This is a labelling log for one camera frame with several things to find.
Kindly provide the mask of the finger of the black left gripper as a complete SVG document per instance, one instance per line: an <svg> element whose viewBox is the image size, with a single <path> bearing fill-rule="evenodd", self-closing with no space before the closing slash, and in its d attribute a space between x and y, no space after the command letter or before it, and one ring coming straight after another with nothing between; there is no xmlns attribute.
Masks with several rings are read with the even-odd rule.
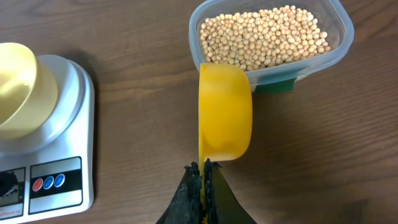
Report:
<svg viewBox="0 0 398 224"><path fill-rule="evenodd" d="M18 179L13 172L1 172L0 197L3 197L18 188Z"/></svg>

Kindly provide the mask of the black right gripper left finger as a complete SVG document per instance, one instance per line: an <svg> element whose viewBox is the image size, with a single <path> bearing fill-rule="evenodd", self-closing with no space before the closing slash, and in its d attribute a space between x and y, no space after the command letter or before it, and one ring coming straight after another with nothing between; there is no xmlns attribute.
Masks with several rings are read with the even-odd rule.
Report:
<svg viewBox="0 0 398 224"><path fill-rule="evenodd" d="M185 173L177 190L156 224L200 224L203 220L201 176L198 164L185 166Z"/></svg>

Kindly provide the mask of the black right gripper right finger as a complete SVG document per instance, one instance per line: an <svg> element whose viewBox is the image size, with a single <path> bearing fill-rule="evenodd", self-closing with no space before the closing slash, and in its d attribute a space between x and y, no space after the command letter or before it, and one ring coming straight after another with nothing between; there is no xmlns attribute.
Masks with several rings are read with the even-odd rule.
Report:
<svg viewBox="0 0 398 224"><path fill-rule="evenodd" d="M217 162L209 159L205 162L205 207L208 224L256 224L234 196L220 169Z"/></svg>

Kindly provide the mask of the yellow measuring scoop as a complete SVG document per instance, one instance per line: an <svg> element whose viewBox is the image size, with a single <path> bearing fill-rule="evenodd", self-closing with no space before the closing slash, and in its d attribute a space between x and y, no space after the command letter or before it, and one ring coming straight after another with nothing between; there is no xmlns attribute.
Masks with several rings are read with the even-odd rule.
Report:
<svg viewBox="0 0 398 224"><path fill-rule="evenodd" d="M249 80L235 65L202 63L198 91L198 155L205 207L205 162L241 157L252 133Z"/></svg>

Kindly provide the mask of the white digital kitchen scale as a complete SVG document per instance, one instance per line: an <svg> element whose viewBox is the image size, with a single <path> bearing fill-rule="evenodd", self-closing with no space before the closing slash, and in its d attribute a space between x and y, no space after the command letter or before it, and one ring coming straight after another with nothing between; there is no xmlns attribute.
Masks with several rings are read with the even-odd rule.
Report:
<svg viewBox="0 0 398 224"><path fill-rule="evenodd" d="M24 223L84 212L94 201L95 89L79 64L58 55L38 60L53 73L58 101L34 132L1 141L1 171L16 188L1 197L1 223Z"/></svg>

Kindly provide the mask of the pale yellow bowl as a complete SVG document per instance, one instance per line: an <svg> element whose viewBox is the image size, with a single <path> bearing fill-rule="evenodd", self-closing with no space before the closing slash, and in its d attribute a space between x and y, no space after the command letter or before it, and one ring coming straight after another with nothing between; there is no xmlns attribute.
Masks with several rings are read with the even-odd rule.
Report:
<svg viewBox="0 0 398 224"><path fill-rule="evenodd" d="M58 98L55 77L25 45L1 44L1 139L16 139L37 129Z"/></svg>

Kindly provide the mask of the green container label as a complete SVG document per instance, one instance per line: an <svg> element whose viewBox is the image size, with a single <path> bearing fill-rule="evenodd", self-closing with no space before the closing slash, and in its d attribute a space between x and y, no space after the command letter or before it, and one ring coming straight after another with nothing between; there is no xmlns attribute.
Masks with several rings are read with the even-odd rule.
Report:
<svg viewBox="0 0 398 224"><path fill-rule="evenodd" d="M281 82L258 85L255 93L285 93L294 89L295 78Z"/></svg>

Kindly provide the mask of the soybeans pile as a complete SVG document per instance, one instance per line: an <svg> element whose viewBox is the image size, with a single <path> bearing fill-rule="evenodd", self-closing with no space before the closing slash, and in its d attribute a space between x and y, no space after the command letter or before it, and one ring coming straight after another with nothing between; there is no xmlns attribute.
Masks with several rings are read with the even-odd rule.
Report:
<svg viewBox="0 0 398 224"><path fill-rule="evenodd" d="M310 11L294 5L220 14L200 25L206 62L246 72L325 54L331 50L327 36Z"/></svg>

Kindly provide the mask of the clear plastic container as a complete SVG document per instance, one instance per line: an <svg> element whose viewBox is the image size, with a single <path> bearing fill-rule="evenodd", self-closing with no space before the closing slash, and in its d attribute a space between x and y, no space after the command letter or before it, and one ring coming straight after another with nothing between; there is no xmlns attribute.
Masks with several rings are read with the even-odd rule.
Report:
<svg viewBox="0 0 398 224"><path fill-rule="evenodd" d="M188 29L192 58L244 70L252 89L289 91L338 63L354 39L339 0L204 1Z"/></svg>

